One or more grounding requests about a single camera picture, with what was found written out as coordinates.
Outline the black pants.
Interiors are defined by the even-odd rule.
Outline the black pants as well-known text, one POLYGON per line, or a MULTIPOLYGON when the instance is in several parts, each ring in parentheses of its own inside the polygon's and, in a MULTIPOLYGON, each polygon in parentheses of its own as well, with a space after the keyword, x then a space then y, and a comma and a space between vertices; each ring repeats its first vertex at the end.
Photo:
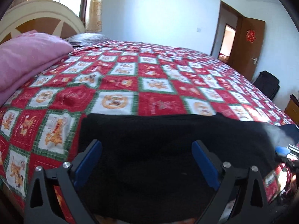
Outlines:
POLYGON ((93 140, 101 142, 102 153, 79 191, 91 213, 128 223, 170 223, 199 217, 215 194, 193 157, 193 142, 200 140, 234 167, 255 165, 265 177, 278 165, 275 147, 297 144, 298 129, 221 114, 90 114, 81 123, 78 151, 93 140))

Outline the brown wooden cabinet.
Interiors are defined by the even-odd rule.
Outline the brown wooden cabinet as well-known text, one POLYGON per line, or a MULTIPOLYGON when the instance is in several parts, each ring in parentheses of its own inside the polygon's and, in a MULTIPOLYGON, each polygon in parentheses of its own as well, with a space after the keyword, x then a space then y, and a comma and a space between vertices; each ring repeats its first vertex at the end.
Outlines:
POLYGON ((299 124, 299 102, 295 95, 292 94, 290 96, 290 100, 284 112, 291 118, 291 120, 296 125, 299 124))

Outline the black folding chair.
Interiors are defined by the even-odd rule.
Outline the black folding chair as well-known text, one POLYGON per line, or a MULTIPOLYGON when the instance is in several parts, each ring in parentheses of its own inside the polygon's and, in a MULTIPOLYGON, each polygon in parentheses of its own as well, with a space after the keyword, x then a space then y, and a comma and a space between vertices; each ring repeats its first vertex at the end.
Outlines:
POLYGON ((279 79, 277 79, 277 77, 264 70, 259 73, 259 76, 255 80, 253 85, 270 100, 274 100, 277 92, 280 89, 279 83, 280 81, 279 79))

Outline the red patchwork bedspread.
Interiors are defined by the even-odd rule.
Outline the red patchwork bedspread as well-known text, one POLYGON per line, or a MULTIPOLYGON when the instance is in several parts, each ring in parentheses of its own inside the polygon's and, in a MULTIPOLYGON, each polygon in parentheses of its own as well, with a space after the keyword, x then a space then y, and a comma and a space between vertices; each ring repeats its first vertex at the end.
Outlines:
POLYGON ((292 124, 267 96, 205 53, 107 41, 76 49, 23 76, 1 100, 1 180, 23 209, 36 166, 73 159, 87 114, 199 114, 292 124))

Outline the brown wooden door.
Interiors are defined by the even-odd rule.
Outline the brown wooden door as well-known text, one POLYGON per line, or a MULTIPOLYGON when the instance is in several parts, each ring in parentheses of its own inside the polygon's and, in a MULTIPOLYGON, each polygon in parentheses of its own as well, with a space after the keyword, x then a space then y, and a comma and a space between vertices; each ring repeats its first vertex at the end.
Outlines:
POLYGON ((251 81, 257 64, 253 64, 251 58, 259 59, 263 46, 266 22, 258 19, 244 17, 237 39, 233 45, 232 55, 229 57, 228 65, 251 81), (254 30, 256 40, 254 43, 246 41, 247 30, 254 30))

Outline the red paper door decoration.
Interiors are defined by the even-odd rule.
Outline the red paper door decoration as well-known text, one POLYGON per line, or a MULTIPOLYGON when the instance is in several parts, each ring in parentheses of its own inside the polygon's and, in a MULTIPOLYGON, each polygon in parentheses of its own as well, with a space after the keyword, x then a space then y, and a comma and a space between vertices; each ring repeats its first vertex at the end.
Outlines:
POLYGON ((254 43, 256 40, 255 31, 251 29, 247 30, 245 37, 247 42, 254 43))

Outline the pink folded blanket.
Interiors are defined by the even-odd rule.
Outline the pink folded blanket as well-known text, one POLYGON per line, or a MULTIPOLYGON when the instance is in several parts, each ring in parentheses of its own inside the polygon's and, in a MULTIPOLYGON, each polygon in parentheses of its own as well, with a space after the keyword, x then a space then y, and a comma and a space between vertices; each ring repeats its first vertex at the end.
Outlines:
POLYGON ((67 41, 35 30, 1 44, 1 105, 27 80, 72 50, 67 41))

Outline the grey striped pillow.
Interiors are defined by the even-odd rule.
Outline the grey striped pillow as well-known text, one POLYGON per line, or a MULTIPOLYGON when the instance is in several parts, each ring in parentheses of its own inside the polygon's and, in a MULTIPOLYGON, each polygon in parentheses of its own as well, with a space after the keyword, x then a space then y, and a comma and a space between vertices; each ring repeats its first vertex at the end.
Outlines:
POLYGON ((64 40, 71 44, 73 48, 79 48, 104 43, 110 39, 100 33, 80 33, 64 40))

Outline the cream wooden headboard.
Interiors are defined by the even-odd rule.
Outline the cream wooden headboard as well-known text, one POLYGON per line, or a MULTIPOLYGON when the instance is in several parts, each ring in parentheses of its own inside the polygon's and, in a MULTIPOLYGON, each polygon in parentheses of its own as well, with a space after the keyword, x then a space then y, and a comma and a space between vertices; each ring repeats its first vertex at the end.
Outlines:
POLYGON ((52 0, 31 0, 8 9, 1 18, 1 43, 35 30, 62 39, 84 33, 81 19, 65 5, 52 0))

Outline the yellow patterned curtain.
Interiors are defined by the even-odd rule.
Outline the yellow patterned curtain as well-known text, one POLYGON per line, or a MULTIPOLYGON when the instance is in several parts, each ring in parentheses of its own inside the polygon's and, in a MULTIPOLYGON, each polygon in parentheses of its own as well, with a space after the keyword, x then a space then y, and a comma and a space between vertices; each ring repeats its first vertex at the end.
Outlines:
POLYGON ((102 31, 102 1, 87 0, 85 28, 88 33, 102 31))

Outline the brown door frame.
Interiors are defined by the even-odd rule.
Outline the brown door frame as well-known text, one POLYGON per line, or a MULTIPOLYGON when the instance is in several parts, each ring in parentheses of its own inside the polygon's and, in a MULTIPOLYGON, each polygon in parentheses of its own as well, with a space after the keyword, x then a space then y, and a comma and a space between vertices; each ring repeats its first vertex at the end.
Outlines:
POLYGON ((214 42, 210 53, 212 57, 228 63, 243 18, 244 16, 239 11, 221 1, 214 42))

